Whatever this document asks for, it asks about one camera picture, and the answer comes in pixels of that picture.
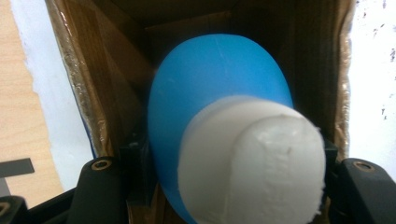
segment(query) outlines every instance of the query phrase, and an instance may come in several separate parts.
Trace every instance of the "blue balloon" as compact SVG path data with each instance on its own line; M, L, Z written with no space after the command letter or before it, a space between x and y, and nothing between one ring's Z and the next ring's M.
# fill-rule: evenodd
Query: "blue balloon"
M248 95L292 107L288 84L271 55L239 35L187 40L163 60L148 102L148 136L160 184L177 213L195 223L177 184L180 141L192 118L215 101Z

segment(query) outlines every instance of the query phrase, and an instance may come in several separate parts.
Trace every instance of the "white cap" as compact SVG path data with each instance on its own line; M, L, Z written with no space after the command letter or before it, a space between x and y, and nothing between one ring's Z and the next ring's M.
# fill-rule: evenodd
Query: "white cap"
M307 223L320 205L325 156L295 110L247 96L221 99L186 129L178 186L198 223Z

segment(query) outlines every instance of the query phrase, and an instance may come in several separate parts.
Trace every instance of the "cardboard box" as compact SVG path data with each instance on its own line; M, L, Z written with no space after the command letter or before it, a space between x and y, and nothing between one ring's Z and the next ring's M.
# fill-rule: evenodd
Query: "cardboard box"
M243 35L267 49L289 82L295 108L326 138L343 142L339 123L345 116L337 108L345 101L339 85L347 67L343 48L352 1L47 0L47 5L98 156L117 155L145 116L150 83L165 55L184 40L217 33ZM163 214L173 214L163 197L158 200L163 207L142 216L177 223L176 215Z

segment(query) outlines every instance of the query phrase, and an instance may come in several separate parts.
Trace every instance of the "metal screw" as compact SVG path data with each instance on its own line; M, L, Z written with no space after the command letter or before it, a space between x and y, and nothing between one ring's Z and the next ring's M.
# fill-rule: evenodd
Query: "metal screw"
M105 170L107 169L107 167L109 167L111 165L111 161L110 160L99 160L93 163L93 165L91 166L91 168L94 171L101 171L101 170Z
M10 207L11 204L9 203L0 203L0 217L4 215Z
M362 161L354 161L353 164L363 172L371 173L375 170L374 166Z

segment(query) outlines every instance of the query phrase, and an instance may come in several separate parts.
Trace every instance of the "gray strip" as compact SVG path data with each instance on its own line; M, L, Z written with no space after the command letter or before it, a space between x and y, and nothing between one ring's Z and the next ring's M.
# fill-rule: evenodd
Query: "gray strip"
M30 159L0 162L0 178L34 173Z
M0 197L9 195L11 195L11 192L9 192L6 180L4 178L0 178Z

